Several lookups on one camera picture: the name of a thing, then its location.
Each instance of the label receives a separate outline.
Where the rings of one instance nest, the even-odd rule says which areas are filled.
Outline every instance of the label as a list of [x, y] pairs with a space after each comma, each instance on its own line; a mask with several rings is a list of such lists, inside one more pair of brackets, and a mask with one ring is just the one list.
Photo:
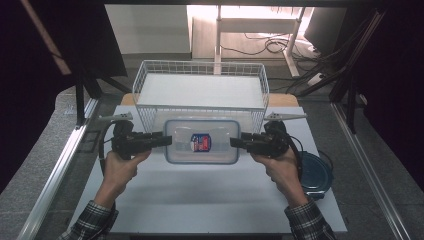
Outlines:
[[193, 152], [209, 152], [212, 146], [211, 136], [207, 133], [195, 133], [191, 135], [190, 146]]

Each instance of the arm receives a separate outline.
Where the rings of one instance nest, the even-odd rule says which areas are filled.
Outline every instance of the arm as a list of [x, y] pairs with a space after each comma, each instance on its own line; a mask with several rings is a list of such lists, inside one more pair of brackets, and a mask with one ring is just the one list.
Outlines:
[[289, 206], [284, 210], [295, 239], [336, 239], [315, 202], [306, 197], [297, 174], [297, 160], [292, 149], [271, 159], [251, 154], [265, 166], [266, 173], [286, 197]]
[[97, 239], [105, 239], [118, 216], [118, 211], [113, 209], [116, 198], [124, 192], [127, 183], [137, 175], [137, 165], [149, 155], [150, 151], [137, 154], [131, 160], [122, 160], [117, 153], [109, 152], [105, 159], [103, 182], [94, 200], [87, 204], [77, 222], [58, 239], [90, 239], [103, 227], [105, 231]]

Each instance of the plaid sleeve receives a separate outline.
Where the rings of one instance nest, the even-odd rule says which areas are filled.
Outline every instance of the plaid sleeve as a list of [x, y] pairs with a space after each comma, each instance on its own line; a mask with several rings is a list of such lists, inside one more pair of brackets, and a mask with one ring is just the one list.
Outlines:
[[321, 214], [314, 200], [296, 208], [287, 207], [284, 212], [290, 222], [295, 239], [336, 239], [333, 230]]
[[118, 211], [112, 213], [111, 209], [97, 205], [91, 200], [79, 216], [77, 222], [64, 232], [58, 240], [89, 239], [107, 224], [104, 234], [97, 238], [99, 240], [106, 239], [106, 234], [109, 233], [115, 223], [118, 213]]

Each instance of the hand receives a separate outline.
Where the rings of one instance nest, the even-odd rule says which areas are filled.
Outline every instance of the hand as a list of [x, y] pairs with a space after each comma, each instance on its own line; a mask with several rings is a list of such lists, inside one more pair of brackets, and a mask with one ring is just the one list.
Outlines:
[[137, 175], [137, 165], [146, 160], [151, 151], [137, 154], [131, 160], [122, 160], [116, 152], [109, 152], [105, 159], [105, 171], [94, 202], [111, 208], [115, 199], [124, 192], [127, 183]]
[[284, 194], [290, 207], [308, 203], [299, 181], [296, 156], [291, 148], [275, 159], [255, 154], [251, 156], [265, 166], [266, 174], [277, 184], [278, 190]]

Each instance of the white wire basket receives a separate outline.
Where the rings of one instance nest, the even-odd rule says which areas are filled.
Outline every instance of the white wire basket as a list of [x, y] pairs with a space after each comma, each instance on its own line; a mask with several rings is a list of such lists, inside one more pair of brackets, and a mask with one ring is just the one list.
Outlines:
[[175, 118], [226, 118], [260, 132], [268, 107], [265, 67], [257, 63], [143, 61], [133, 86], [144, 131]]

